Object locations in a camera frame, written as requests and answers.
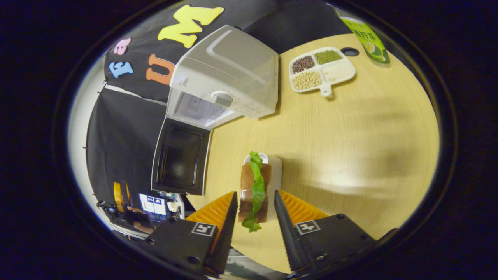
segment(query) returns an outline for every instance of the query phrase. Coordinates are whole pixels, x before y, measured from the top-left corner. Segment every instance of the black curtain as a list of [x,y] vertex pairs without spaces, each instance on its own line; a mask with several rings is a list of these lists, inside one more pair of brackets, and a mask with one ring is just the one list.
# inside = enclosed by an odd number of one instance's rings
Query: black curtain
[[104,88],[87,134],[87,167],[95,196],[114,203],[114,182],[126,181],[133,207],[150,190],[152,162],[166,106]]

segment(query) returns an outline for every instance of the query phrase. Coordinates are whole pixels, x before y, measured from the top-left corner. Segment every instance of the round table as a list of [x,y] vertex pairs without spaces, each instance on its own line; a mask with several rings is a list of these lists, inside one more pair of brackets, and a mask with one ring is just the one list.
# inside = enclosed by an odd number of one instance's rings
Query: round table
[[[289,61],[326,46],[360,51],[349,57],[355,77],[333,85],[331,100],[319,90],[294,92]],[[375,239],[400,227],[429,188],[439,132],[424,89],[389,55],[390,68],[374,65],[353,34],[282,53],[276,112],[257,120],[239,118],[212,131],[205,195],[189,195],[189,201],[199,209],[229,191],[240,195],[242,161],[253,150],[278,156],[282,190],[325,213],[346,214]],[[278,221],[261,226],[249,233],[236,219],[232,246],[264,266],[290,273]]]

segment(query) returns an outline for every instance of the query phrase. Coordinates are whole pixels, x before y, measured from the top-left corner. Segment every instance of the white wall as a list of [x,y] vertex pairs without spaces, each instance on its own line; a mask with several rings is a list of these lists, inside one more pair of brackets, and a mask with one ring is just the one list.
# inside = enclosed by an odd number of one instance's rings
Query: white wall
[[86,150],[87,129],[90,115],[97,97],[104,85],[103,58],[99,59],[81,84],[69,117],[68,125],[68,152],[71,168],[83,197],[88,202],[95,215],[99,217],[109,229],[114,229],[109,218],[96,206],[97,198],[93,195],[92,185],[87,170]]

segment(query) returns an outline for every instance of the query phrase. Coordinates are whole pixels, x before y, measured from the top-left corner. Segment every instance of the red beans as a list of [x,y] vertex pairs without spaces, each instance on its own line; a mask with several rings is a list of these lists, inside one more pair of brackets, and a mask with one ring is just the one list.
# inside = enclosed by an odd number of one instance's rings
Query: red beans
[[307,55],[305,57],[299,58],[292,64],[292,71],[294,74],[309,69],[315,66],[315,62],[311,56]]

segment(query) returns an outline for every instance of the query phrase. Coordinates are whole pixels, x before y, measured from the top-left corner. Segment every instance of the divided white tray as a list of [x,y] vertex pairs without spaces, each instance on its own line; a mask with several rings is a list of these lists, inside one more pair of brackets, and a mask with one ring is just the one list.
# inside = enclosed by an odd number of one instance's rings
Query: divided white tray
[[[328,62],[325,64],[318,64],[318,60],[316,59],[315,54],[322,52],[322,51],[326,51],[326,50],[332,50],[332,51],[337,52],[342,57],[342,59]],[[302,57],[305,57],[307,55],[309,55],[313,58],[313,62],[315,62],[315,66],[294,74],[294,71],[292,70],[292,64],[296,60],[298,60]],[[312,88],[308,88],[308,89],[304,89],[304,90],[298,90],[294,86],[293,79],[296,78],[297,76],[303,74],[303,73],[313,72],[313,71],[316,71],[320,74],[320,79],[321,79],[322,83],[317,87],[312,87]],[[296,92],[307,92],[310,90],[320,89],[320,93],[322,94],[322,96],[324,96],[324,97],[332,96],[332,85],[347,81],[347,80],[353,78],[355,76],[355,74],[356,74],[356,69],[352,65],[351,61],[349,61],[349,59],[340,50],[338,50],[334,47],[324,47],[324,48],[316,49],[316,50],[301,54],[289,62],[290,86]]]

